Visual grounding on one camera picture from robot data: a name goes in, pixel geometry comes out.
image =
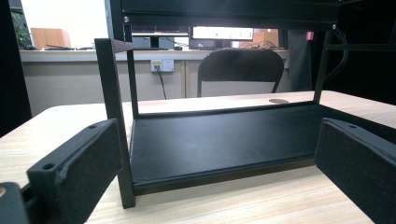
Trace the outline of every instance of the black metal frame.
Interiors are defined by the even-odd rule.
[[[268,4],[274,2],[261,1],[261,3]],[[318,3],[318,7],[323,7],[323,3],[324,2]],[[328,6],[331,6],[336,12],[338,11],[338,9],[335,8],[336,5],[337,4]],[[164,23],[168,22],[169,25],[195,25],[198,21],[213,25],[218,24],[217,22],[219,22],[219,20],[216,20],[216,18],[201,20],[210,13],[208,15],[166,14],[161,11],[156,11],[158,8],[154,8],[148,13],[142,13],[128,10],[128,8],[121,8],[121,4],[117,5],[117,7],[119,7],[119,16],[116,21],[113,22],[113,27],[118,26],[117,30],[122,30],[122,34],[115,34],[115,38],[119,40],[95,39],[95,46],[98,55],[107,116],[109,119],[118,119],[120,124],[121,146],[123,150],[122,162],[124,168],[122,169],[122,173],[119,174],[119,181],[124,208],[134,206],[135,195],[186,188],[244,176],[260,175],[313,165],[318,130],[321,119],[325,117],[355,123],[386,139],[391,139],[391,135],[394,133],[394,130],[390,127],[331,109],[320,105],[319,102],[330,51],[344,49],[396,50],[394,47],[396,36],[395,26],[393,27],[393,33],[388,45],[334,46],[332,45],[331,29],[335,21],[333,20],[334,16],[332,13],[326,15],[324,19],[322,18],[323,20],[316,24],[313,23],[313,21],[296,20],[294,18],[280,21],[278,18],[265,18],[261,15],[253,15],[248,19],[241,15],[234,18],[228,18],[225,15],[224,17],[226,20],[222,25],[232,25],[233,22],[236,22],[239,25],[247,26],[251,24],[259,24],[260,26],[269,24],[277,28],[294,29],[314,26],[314,28],[327,30],[313,100],[288,105],[140,114],[137,103],[132,44],[120,41],[132,41],[130,35],[124,35],[131,33],[131,24],[133,22],[136,24],[143,24],[145,19],[152,22],[150,20],[152,17],[156,17],[157,21]],[[278,8],[276,13],[282,16],[285,15],[284,12],[284,10]],[[174,24],[174,18],[178,18],[178,21],[182,22],[182,24]],[[115,53],[121,51],[127,51],[134,115],[132,139],[129,150],[126,145],[125,131],[122,130],[124,121],[120,99],[120,85],[115,61]],[[256,119],[256,122],[253,124],[249,123],[251,119]],[[244,138],[245,135],[248,135],[247,133],[254,136],[252,138]],[[256,133],[264,133],[264,135],[256,136]],[[293,136],[297,133],[304,133],[304,135],[298,137]],[[200,134],[203,135],[203,138],[207,137],[207,139],[203,140],[199,136],[197,137],[197,135]],[[290,136],[280,137],[275,140],[271,138],[272,136],[278,137],[282,134],[289,134]],[[233,141],[234,139],[240,140],[242,145],[239,145],[239,147],[235,146],[238,145],[238,142]],[[229,151],[222,151],[225,147],[227,147]]]
[[[391,138],[391,135],[393,134],[393,129],[391,129],[390,127],[380,125],[366,119],[351,116],[344,112],[330,109],[326,106],[319,104],[326,72],[327,60],[330,50],[334,50],[332,45],[330,45],[331,41],[332,32],[327,32],[325,37],[325,44],[323,46],[322,58],[318,74],[318,82],[315,89],[315,96],[312,101],[288,105],[268,105],[236,109],[233,108],[209,111],[140,114],[137,103],[134,73],[134,54],[132,51],[132,44],[112,39],[96,39],[95,45],[97,49],[98,63],[100,67],[102,85],[104,90],[107,115],[109,119],[116,118],[119,120],[120,123],[121,142],[123,148],[122,160],[124,169],[122,169],[122,173],[119,174],[119,181],[124,208],[134,206],[135,195],[148,194],[169,189],[186,188],[207,183],[240,178],[244,176],[260,175],[286,169],[303,167],[307,165],[313,165],[316,139],[318,137],[318,128],[321,119],[325,117],[332,119],[342,119],[351,123],[355,123],[369,130],[372,133],[378,134],[381,137]],[[115,53],[121,52],[123,50],[127,51],[131,98],[134,115],[134,125],[132,130],[130,150],[128,150],[128,147],[126,145],[125,131],[122,130],[122,128],[124,127],[124,121],[122,115],[120,89],[115,61]],[[285,115],[282,117],[281,115],[278,115],[279,112],[284,113]],[[170,171],[170,175],[166,173],[168,171],[164,171],[163,176],[159,176],[158,178],[155,177],[158,172],[161,172],[161,170],[159,171],[153,168],[157,165],[165,167],[164,170],[166,170],[166,167],[169,166],[176,166],[177,169],[183,169],[183,167],[177,163],[177,159],[175,159],[174,161],[163,161],[165,160],[165,158],[167,158],[168,153],[176,153],[177,157],[179,157],[179,159],[181,160],[189,159],[180,154],[182,153],[181,149],[175,149],[175,151],[171,151],[174,148],[168,147],[168,145],[172,145],[175,148],[184,147],[184,145],[187,145],[189,142],[187,142],[187,139],[184,140],[187,143],[184,141],[179,141],[179,137],[190,137],[191,135],[198,134],[195,133],[193,128],[190,129],[188,127],[189,125],[191,126],[195,121],[197,121],[199,122],[201,128],[209,130],[212,128],[216,129],[217,127],[211,126],[209,122],[202,122],[202,120],[211,117],[216,117],[215,120],[225,119],[224,122],[220,121],[219,126],[223,125],[224,123],[232,123],[236,120],[241,120],[241,124],[239,124],[239,126],[233,127],[233,129],[235,129],[235,133],[231,133],[231,135],[234,134],[235,137],[238,138],[240,136],[240,133],[237,133],[237,130],[245,130],[247,128],[245,127],[243,121],[246,115],[248,115],[250,118],[255,118],[256,116],[257,118],[267,117],[271,119],[285,120],[280,121],[277,125],[273,126],[265,124],[265,126],[269,126],[270,128],[281,129],[283,130],[283,132],[287,132],[287,130],[297,130],[298,133],[305,132],[306,130],[312,130],[312,133],[307,133],[305,135],[306,139],[309,139],[307,142],[302,141],[299,146],[295,146],[297,148],[297,152],[285,152],[285,155],[277,155],[277,159],[273,159],[272,161],[271,159],[264,158],[263,161],[252,161],[251,163],[250,161],[247,161],[246,163],[242,162],[241,164],[232,165],[231,163],[234,162],[235,159],[238,159],[240,161],[244,160],[243,156],[239,155],[226,158],[225,160],[229,160],[230,162],[229,164],[225,164],[224,167],[214,166],[211,167],[211,169],[213,168],[212,170],[206,170],[202,167],[209,167],[214,162],[207,159],[207,157],[210,156],[208,156],[207,151],[204,151],[202,154],[196,155],[197,157],[206,157],[206,159],[202,161],[202,166],[198,167],[197,170],[191,171],[191,173],[175,172],[174,174],[172,173],[174,171]],[[294,119],[288,120],[288,117],[293,116]],[[178,131],[175,131],[177,129],[175,127],[178,126],[187,127],[185,128],[186,130],[183,130],[183,132],[190,132],[190,135],[174,136],[174,138],[172,138],[171,136],[170,138],[166,139],[162,138],[161,132],[180,134],[178,133]],[[263,128],[260,124],[257,124],[255,128],[258,128],[259,132],[266,133],[266,136],[279,135],[279,133],[277,133],[276,131],[267,130]],[[206,140],[193,139],[191,141],[194,144],[203,144]],[[256,141],[257,144],[262,144],[262,139],[260,138],[253,139],[253,142],[254,141]],[[159,148],[158,150],[152,148],[151,143],[153,142],[154,147]],[[279,144],[279,141],[270,141],[266,142],[265,144],[270,146],[277,146],[277,144]],[[304,151],[304,148],[306,147],[309,147],[310,149],[308,151]],[[285,148],[277,148],[277,151],[286,150]],[[190,153],[193,153],[193,150],[188,147],[183,148],[183,150],[187,150]],[[239,149],[234,148],[230,150],[230,154],[237,154]]]
[[[237,26],[330,30],[337,22],[334,0],[107,0],[114,39],[132,41],[131,26]]]

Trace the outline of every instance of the black flat panel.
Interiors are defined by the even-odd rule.
[[[258,169],[265,172],[266,167],[312,161],[322,118],[346,120],[384,138],[394,133],[323,105],[138,119],[132,141],[136,194],[167,190],[166,184],[176,183],[177,189],[204,184],[213,176],[231,179],[235,174],[255,175]]]
[[[121,0],[125,24],[157,26],[246,26],[330,30],[336,0]]]

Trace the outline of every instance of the white wall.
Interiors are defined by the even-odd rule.
[[[91,47],[108,37],[104,0],[21,0],[29,28],[60,28],[69,33],[71,47]]]

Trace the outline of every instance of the chair backrest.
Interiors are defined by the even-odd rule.
[[[199,66],[198,97],[203,81],[274,82],[276,92],[283,70],[282,58],[269,49],[217,49]]]

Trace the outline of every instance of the light wood tabletop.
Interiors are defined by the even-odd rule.
[[[141,113],[312,100],[313,92],[139,102]],[[321,104],[396,128],[396,106],[324,91]],[[132,107],[124,103],[128,141]],[[105,105],[50,108],[0,139],[0,182],[27,184],[26,170],[83,128],[106,119]],[[315,166],[136,197],[123,209],[117,178],[89,223],[371,223]]]

